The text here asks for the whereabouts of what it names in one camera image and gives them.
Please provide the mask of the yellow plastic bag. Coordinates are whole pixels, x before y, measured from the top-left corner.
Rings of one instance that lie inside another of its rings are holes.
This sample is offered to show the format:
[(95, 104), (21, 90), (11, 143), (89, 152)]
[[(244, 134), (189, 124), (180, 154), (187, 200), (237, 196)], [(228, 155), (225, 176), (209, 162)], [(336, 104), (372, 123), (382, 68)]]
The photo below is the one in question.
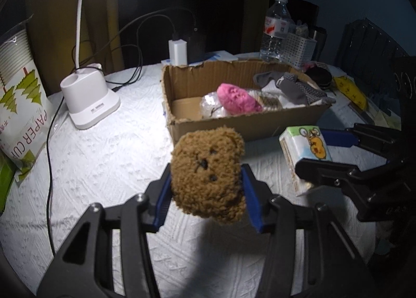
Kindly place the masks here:
[(333, 77), (337, 89), (362, 111), (367, 110), (367, 98), (347, 76)]

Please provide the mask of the white tablecloth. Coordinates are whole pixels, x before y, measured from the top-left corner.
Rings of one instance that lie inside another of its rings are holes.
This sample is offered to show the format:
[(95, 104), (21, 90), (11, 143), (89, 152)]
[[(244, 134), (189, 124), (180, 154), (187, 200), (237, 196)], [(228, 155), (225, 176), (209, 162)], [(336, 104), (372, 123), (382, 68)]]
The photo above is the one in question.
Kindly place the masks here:
[[(88, 130), (62, 120), (27, 178), (11, 187), (1, 246), (29, 290), (90, 204), (122, 204), (161, 176), (173, 145), (160, 80), (160, 64), (145, 67), (120, 90), (120, 108)], [(249, 220), (221, 226), (171, 205), (148, 240), (162, 297), (254, 297), (268, 237)]]

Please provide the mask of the beige woven pad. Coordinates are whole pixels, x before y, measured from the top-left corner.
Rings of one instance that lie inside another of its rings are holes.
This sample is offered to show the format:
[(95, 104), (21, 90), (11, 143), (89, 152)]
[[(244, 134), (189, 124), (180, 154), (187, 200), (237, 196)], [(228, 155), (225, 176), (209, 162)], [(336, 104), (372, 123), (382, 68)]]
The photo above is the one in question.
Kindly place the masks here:
[(257, 92), (256, 100), (262, 106), (262, 111), (279, 111), (283, 108), (278, 94), (272, 92)]

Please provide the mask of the cardboard box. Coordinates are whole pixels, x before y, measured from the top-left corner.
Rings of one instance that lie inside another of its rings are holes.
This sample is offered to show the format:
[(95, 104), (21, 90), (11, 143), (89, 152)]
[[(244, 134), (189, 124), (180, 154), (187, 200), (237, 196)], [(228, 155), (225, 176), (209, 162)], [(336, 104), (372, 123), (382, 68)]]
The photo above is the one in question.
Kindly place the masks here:
[(294, 67), (259, 59), (166, 65), (161, 86), (174, 143), (223, 126), (247, 141), (278, 136), (289, 126), (314, 125), (336, 102)]

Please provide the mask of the black round zip case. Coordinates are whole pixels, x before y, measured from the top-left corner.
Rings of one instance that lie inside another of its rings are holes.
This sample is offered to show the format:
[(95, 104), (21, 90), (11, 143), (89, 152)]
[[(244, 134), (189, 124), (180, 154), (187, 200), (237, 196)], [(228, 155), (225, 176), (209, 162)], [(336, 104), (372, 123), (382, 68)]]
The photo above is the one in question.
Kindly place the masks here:
[(321, 89), (329, 89), (331, 87), (333, 77), (327, 69), (315, 65), (307, 68), (305, 74)]

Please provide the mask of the white fluffy cloth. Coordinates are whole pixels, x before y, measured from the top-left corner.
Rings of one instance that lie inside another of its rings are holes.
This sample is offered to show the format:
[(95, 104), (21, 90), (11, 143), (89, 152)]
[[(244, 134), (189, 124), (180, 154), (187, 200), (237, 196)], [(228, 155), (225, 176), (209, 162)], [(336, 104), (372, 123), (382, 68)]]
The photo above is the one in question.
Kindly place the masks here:
[(304, 83), (289, 83), (286, 81), (284, 84), (276, 85), (275, 81), (271, 81), (262, 88), (262, 91), (278, 94), (284, 109), (308, 107), (328, 101), (325, 92), (313, 88), (308, 83), (305, 85)]

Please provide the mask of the clear water bottle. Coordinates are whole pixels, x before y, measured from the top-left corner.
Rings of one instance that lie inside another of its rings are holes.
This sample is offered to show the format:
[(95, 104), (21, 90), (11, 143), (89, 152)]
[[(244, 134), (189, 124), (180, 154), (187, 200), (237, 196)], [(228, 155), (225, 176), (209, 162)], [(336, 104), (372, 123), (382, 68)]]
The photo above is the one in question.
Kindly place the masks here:
[(283, 42), (289, 32), (291, 17), (288, 0), (274, 0), (264, 20), (259, 57), (265, 61), (280, 60)]

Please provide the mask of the pink plush toy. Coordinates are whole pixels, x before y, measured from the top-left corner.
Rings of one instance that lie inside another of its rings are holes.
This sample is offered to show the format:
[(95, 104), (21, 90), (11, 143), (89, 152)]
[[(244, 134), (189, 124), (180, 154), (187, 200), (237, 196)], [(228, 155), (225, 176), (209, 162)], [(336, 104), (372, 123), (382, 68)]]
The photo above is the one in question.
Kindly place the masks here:
[(217, 88), (220, 103), (232, 115), (251, 114), (262, 111), (262, 106), (249, 93), (232, 84), (222, 83)]

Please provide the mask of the black dotted glove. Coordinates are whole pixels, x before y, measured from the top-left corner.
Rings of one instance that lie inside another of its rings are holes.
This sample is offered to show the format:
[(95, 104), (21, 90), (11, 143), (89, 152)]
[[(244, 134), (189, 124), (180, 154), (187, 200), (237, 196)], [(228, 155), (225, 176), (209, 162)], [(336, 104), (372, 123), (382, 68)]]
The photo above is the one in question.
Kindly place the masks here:
[(253, 76), (256, 86), (264, 92), (277, 93), (285, 98), (285, 103), (296, 106), (314, 104), (335, 104), (336, 100), (324, 91), (314, 88), (310, 83), (289, 72), (268, 71)]

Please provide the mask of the brown plush bear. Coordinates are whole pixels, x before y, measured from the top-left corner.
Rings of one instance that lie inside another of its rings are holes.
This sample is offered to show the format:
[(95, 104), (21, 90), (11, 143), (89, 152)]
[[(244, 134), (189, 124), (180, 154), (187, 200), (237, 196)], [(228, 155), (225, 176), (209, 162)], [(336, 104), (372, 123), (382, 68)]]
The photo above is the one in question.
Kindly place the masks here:
[(232, 128), (186, 133), (171, 153), (171, 189), (184, 213), (220, 224), (241, 220), (246, 203), (241, 179), (242, 136)]

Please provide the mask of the cartoon tissue pack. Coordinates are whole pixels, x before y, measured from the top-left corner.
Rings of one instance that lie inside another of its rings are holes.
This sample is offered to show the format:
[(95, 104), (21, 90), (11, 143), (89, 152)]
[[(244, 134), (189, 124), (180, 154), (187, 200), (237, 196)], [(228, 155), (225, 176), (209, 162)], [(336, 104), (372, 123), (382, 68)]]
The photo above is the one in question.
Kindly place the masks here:
[(292, 177), (295, 195), (307, 194), (315, 186), (310, 181), (297, 176), (295, 165), (301, 159), (331, 162), (327, 143), (319, 127), (314, 125), (290, 126), (279, 137), (281, 149)]

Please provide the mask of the black power adapter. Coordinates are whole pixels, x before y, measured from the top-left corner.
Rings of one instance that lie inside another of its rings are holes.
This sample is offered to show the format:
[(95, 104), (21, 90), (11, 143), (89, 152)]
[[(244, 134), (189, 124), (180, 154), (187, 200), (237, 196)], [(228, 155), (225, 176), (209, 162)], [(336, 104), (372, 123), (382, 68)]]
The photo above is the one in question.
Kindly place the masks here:
[(201, 62), (205, 56), (205, 46), (202, 34), (194, 28), (189, 34), (185, 34), (183, 39), (187, 43), (187, 62), (193, 64)]

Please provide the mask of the green snack bag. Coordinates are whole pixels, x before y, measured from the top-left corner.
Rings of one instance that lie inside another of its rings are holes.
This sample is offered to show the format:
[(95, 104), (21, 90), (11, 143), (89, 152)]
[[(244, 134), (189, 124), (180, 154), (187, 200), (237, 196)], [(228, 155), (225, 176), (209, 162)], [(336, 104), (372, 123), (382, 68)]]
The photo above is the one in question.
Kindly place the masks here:
[(0, 213), (2, 214), (6, 206), (10, 187), (14, 180), (16, 165), (11, 162), (11, 160), (3, 152), (1, 152), (0, 167)]

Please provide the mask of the white desk lamp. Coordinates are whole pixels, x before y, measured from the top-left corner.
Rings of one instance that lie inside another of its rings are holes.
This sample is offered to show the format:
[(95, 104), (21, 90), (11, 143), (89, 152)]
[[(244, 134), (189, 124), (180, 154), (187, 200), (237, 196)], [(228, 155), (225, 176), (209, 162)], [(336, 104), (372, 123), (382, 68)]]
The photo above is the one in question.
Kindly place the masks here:
[(100, 64), (81, 66), (82, 7), (83, 0), (77, 0), (75, 71), (61, 81), (60, 88), (73, 125), (78, 130), (87, 130), (116, 111), (121, 100), (108, 87)]

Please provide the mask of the white usb charger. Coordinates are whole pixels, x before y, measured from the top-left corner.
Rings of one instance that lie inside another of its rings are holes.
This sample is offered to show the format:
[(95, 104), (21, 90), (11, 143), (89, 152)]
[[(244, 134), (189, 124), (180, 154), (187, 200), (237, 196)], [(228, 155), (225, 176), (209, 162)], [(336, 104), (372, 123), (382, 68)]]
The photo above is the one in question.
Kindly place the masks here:
[(187, 42), (170, 40), (168, 42), (169, 62), (175, 67), (187, 66)]

